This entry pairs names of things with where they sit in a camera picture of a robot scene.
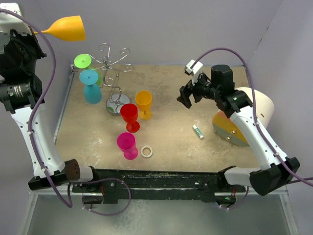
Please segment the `orange wine glass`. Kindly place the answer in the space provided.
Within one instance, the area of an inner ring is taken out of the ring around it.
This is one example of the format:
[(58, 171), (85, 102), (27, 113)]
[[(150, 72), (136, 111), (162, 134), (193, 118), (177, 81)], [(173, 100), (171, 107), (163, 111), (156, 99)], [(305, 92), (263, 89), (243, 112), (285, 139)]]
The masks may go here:
[(83, 20), (79, 15), (60, 18), (41, 32), (66, 42), (78, 42), (86, 39)]
[(149, 120), (152, 117), (150, 107), (152, 105), (152, 95), (149, 91), (140, 91), (135, 96), (139, 117), (142, 120)]

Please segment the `pink plastic wine glass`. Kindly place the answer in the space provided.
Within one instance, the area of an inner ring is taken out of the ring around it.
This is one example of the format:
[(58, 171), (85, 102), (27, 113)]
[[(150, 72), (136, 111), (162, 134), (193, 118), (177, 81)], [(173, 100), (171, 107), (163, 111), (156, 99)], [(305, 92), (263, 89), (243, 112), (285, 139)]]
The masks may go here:
[(138, 149), (136, 148), (136, 139), (132, 133), (121, 133), (117, 140), (117, 146), (123, 152), (127, 160), (134, 160), (138, 156)]

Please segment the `blue plastic wine glass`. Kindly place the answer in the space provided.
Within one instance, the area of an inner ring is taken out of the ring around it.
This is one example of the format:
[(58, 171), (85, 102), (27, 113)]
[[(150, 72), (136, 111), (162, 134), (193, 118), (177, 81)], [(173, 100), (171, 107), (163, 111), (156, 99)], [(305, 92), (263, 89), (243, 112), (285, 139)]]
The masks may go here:
[(102, 100), (100, 87), (97, 85), (98, 74), (94, 70), (84, 70), (79, 79), (85, 85), (83, 89), (84, 98), (89, 104), (97, 104)]

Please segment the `green plastic wine glass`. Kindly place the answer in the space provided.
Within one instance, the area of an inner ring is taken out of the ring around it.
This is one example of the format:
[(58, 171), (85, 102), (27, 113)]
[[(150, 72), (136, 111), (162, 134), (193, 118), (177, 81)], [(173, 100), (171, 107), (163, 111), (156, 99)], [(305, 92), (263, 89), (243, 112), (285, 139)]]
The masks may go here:
[(82, 69), (83, 72), (87, 71), (87, 74), (96, 75), (97, 80), (95, 83), (96, 85), (101, 87), (102, 86), (101, 76), (99, 75), (98, 70), (94, 68), (93, 66), (91, 66), (91, 62), (92, 62), (92, 56), (86, 53), (79, 54), (74, 59), (75, 67)]

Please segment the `orange wine glass front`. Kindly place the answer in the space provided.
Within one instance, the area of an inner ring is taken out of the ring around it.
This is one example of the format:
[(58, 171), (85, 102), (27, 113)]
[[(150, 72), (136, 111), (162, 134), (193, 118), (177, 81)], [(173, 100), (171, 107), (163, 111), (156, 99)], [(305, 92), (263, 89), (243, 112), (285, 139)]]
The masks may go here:
[(78, 42), (86, 39), (83, 20), (79, 15), (60, 18), (41, 32), (66, 42)]

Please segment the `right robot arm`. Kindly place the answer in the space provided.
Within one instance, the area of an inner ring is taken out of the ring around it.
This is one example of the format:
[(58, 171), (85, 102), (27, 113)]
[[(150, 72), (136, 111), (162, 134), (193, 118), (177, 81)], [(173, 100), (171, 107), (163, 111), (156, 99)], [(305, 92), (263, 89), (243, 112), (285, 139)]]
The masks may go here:
[(202, 63), (191, 60), (184, 72), (192, 79), (180, 88), (177, 100), (186, 108), (192, 105), (191, 95), (195, 102), (202, 98), (214, 100), (239, 128), (259, 163), (258, 168), (232, 166), (224, 169), (224, 176), (217, 180), (218, 188), (230, 191), (235, 185), (242, 185), (252, 187), (259, 195), (265, 196), (288, 184), (299, 169), (300, 162), (296, 157), (289, 158), (263, 124), (253, 118), (253, 103), (244, 91), (235, 89), (232, 69), (228, 65), (215, 65), (208, 78)]

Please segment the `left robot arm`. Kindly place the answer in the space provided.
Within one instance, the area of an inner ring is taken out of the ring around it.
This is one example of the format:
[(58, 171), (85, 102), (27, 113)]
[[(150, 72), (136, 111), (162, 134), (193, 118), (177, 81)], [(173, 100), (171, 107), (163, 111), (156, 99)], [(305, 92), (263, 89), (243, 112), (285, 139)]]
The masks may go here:
[(0, 101), (19, 127), (33, 164), (31, 190), (83, 182), (95, 192), (101, 181), (92, 167), (79, 166), (76, 159), (64, 161), (55, 146), (47, 122), (42, 82), (35, 74), (36, 61), (46, 57), (34, 35), (11, 29), (0, 34)]

